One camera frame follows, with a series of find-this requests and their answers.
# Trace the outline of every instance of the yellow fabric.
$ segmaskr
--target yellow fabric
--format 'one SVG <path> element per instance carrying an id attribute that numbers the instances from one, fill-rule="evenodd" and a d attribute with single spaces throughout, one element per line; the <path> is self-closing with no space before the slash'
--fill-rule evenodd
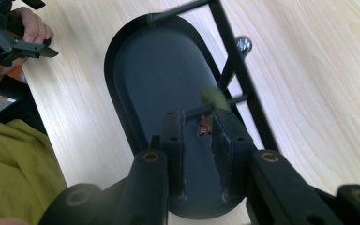
<path id="1" fill-rule="evenodd" d="M 0 218 L 38 224 L 66 187 L 46 135 L 21 120 L 0 123 Z"/>

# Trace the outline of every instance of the black clamp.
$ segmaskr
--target black clamp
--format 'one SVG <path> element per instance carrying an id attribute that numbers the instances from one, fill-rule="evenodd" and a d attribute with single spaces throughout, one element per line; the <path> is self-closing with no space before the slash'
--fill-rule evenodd
<path id="1" fill-rule="evenodd" d="M 0 0 L 0 65 L 10 67 L 17 58 L 40 56 L 55 57 L 58 52 L 49 48 L 50 41 L 43 44 L 28 43 L 14 38 L 11 33 L 22 36 L 23 22 L 19 16 L 10 13 L 14 0 Z M 41 0 L 23 0 L 33 9 L 45 6 Z"/>

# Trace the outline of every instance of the small metal part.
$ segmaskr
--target small metal part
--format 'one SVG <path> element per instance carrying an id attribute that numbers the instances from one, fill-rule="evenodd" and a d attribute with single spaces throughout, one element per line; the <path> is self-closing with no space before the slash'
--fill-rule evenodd
<path id="1" fill-rule="evenodd" d="M 268 161 L 268 162 L 278 162 L 279 161 L 279 157 L 277 157 L 273 153 L 263 153 L 262 159 L 264 159 L 265 161 Z"/>
<path id="2" fill-rule="evenodd" d="M 157 153 L 147 153 L 144 156 L 142 156 L 142 158 L 146 162 L 155 162 L 159 159 L 159 155 Z"/>
<path id="3" fill-rule="evenodd" d="M 239 51 L 246 56 L 252 51 L 252 41 L 249 37 L 238 37 L 236 40 L 236 47 L 238 47 Z"/>

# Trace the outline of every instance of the black metal bar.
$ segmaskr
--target black metal bar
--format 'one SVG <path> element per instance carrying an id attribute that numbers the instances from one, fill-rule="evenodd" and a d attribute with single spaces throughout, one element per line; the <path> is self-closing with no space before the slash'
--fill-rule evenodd
<path id="1" fill-rule="evenodd" d="M 250 95 L 247 105 L 250 108 L 250 112 L 256 124 L 256 128 L 259 131 L 264 148 L 279 151 L 276 139 L 274 138 L 272 130 L 267 122 L 263 107 L 256 94 L 248 69 L 245 66 L 241 53 L 236 48 L 233 30 L 229 25 L 224 9 L 219 0 L 211 0 L 209 7 L 212 11 L 217 29 L 221 35 L 227 54 L 229 55 L 229 59 L 232 62 L 233 70 L 237 75 L 242 91 L 244 94 Z"/>
<path id="2" fill-rule="evenodd" d="M 238 104 L 242 101 L 246 101 L 248 100 L 249 98 L 249 95 L 243 95 L 243 96 L 240 96 L 240 97 L 236 97 L 236 98 L 232 98 L 228 101 L 229 105 L 230 106 L 234 106 L 235 104 Z"/>
<path id="3" fill-rule="evenodd" d="M 151 16 L 148 17 L 148 24 L 154 24 L 157 22 L 161 22 L 161 21 L 165 21 L 165 20 L 169 20 L 170 18 L 179 15 L 181 13 L 190 11 L 192 9 L 195 8 L 199 8 L 202 7 L 206 4 L 209 3 L 210 0 L 197 0 L 197 1 L 193 1 L 187 4 L 184 4 L 183 6 L 180 7 L 175 7 L 173 9 L 170 9 L 168 11 L 159 13 L 159 14 L 150 14 Z"/>
<path id="4" fill-rule="evenodd" d="M 238 51 L 242 54 L 243 59 L 247 57 L 248 53 L 252 50 L 252 42 L 248 37 L 239 37 L 236 39 L 236 47 Z M 221 89 L 221 91 L 227 90 L 230 82 L 234 77 L 233 66 L 230 57 L 227 58 L 226 64 L 224 65 L 224 69 L 221 72 L 220 80 L 218 81 L 217 87 Z"/>

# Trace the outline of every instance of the light wooden table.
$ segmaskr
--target light wooden table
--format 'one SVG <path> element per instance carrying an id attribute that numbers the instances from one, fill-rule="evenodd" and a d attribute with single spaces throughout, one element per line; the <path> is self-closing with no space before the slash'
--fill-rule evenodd
<path id="1" fill-rule="evenodd" d="M 105 188 L 128 174 L 133 159 L 104 80 L 108 45 L 130 20 L 186 1 L 45 2 L 37 14 L 55 32 L 52 47 L 60 54 L 28 60 L 25 74 L 68 185 Z M 329 193 L 360 184 L 360 1 L 222 3 L 234 33 L 254 42 L 246 62 L 284 156 Z M 222 68 L 226 55 L 208 9 L 184 17 Z M 240 109 L 261 147 L 248 110 Z M 193 223 L 246 224 L 248 216 L 240 205 L 224 217 Z M 170 224 L 191 221 L 171 216 Z"/>

